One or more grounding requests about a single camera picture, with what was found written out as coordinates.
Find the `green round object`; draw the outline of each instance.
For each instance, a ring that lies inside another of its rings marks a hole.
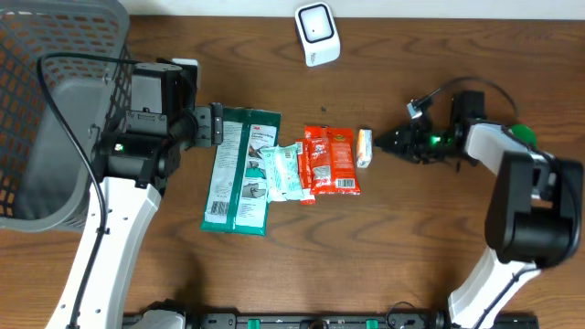
[[[537,147],[537,136],[534,134],[532,129],[528,128],[525,124],[516,124],[510,128],[510,131],[517,137],[520,141]]]

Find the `wooden surface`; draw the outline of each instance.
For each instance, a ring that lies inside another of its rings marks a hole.
[[[342,55],[308,69],[291,19],[133,17],[135,58],[197,58],[199,103],[280,111],[280,141],[306,123],[374,129],[408,119],[405,104],[461,75],[497,81],[519,120],[558,156],[585,161],[585,23],[339,19]],[[482,88],[469,84],[468,87]],[[513,120],[488,91],[490,118]],[[448,121],[448,95],[431,109]],[[243,313],[385,312],[397,301],[443,307],[485,248],[495,177],[464,164],[401,162],[376,151],[361,196],[272,204],[265,238],[199,230],[214,150],[191,150],[146,233],[125,310],[175,298]],[[0,232],[0,327],[44,327],[80,235]],[[585,326],[585,249],[523,288],[508,311],[542,328]]]

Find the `basket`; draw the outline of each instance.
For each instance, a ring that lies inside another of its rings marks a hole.
[[[45,104],[37,59],[58,51],[129,58],[129,25],[115,0],[0,5],[0,228],[83,229],[89,176]],[[45,61],[51,94],[87,155],[111,118],[130,105],[130,69],[77,58]]]

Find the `white packet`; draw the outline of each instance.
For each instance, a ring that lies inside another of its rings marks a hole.
[[[296,144],[261,149],[268,179],[268,202],[304,198],[297,150]]]

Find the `red package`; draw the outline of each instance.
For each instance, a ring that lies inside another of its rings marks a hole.
[[[299,177],[301,177],[301,187],[305,198],[301,200],[301,205],[314,205],[316,203],[314,196],[311,195],[311,166],[309,164],[309,143],[306,139],[296,141],[299,159]]]
[[[358,195],[361,189],[351,150],[353,130],[307,126],[304,127],[304,137],[309,141],[311,194]]]

